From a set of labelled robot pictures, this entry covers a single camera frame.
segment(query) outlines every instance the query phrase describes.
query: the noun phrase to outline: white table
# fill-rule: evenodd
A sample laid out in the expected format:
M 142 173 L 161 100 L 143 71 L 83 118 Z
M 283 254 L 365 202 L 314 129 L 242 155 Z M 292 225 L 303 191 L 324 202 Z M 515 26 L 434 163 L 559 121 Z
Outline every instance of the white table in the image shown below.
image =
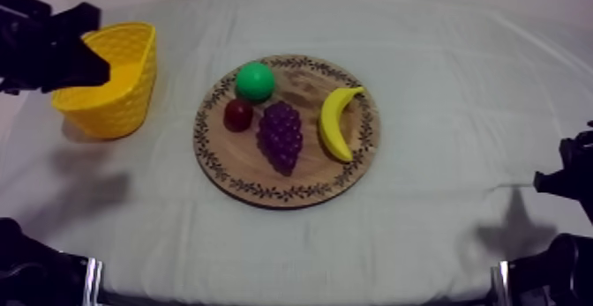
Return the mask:
M 106 24 L 129 19 L 158 31 L 144 126 L 74 144 L 49 97 L 32 93 L 0 156 L 0 215 L 105 261 L 108 288 L 257 304 L 462 298 L 484 293 L 502 258 L 555 233 L 593 235 L 577 203 L 529 186 L 535 170 L 561 167 L 559 140 L 593 116 L 586 33 L 417 0 L 176 0 L 105 13 Z M 368 175 L 293 212 L 220 193 L 191 146 L 208 88 L 282 53 L 348 69 L 381 115 Z

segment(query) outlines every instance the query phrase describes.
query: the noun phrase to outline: round wooden tray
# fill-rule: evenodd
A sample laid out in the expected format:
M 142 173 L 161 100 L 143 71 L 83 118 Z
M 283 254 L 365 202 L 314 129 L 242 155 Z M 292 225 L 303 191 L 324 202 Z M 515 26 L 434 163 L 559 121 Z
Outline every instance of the round wooden tray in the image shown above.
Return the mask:
M 368 169 L 379 145 L 379 114 L 365 91 L 344 109 L 342 134 L 354 160 L 334 160 L 321 143 L 318 118 L 324 99 L 337 87 L 361 86 L 344 69 L 318 58 L 297 55 L 259 60 L 276 79 L 271 100 L 254 109 L 251 128 L 232 132 L 225 128 L 224 109 L 235 99 L 236 68 L 214 85 L 196 115 L 193 147 L 200 166 L 231 197 L 251 205 L 290 209 L 316 205 L 352 186 Z M 303 150 L 292 175 L 276 172 L 257 146 L 256 132 L 268 105 L 286 101 L 302 121 Z

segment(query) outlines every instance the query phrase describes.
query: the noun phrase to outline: banana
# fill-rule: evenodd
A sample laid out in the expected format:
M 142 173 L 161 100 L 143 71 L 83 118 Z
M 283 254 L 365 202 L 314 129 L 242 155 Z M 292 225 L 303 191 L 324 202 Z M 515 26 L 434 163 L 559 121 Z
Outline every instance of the banana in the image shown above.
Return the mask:
M 352 152 L 340 131 L 340 117 L 346 105 L 355 94 L 364 91 L 364 87 L 338 88 L 323 101 L 319 117 L 319 133 L 327 150 L 337 159 L 350 162 Z

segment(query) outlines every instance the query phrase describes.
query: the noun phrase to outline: yellow basket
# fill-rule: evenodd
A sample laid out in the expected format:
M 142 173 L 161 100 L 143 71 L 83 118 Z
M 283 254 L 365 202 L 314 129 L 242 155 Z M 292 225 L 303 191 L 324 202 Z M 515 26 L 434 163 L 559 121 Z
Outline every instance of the yellow basket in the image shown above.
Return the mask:
M 146 23 L 122 23 L 85 35 L 86 45 L 110 64 L 110 81 L 55 91 L 52 106 L 94 138 L 134 132 L 144 122 L 153 91 L 155 37 L 154 26 Z

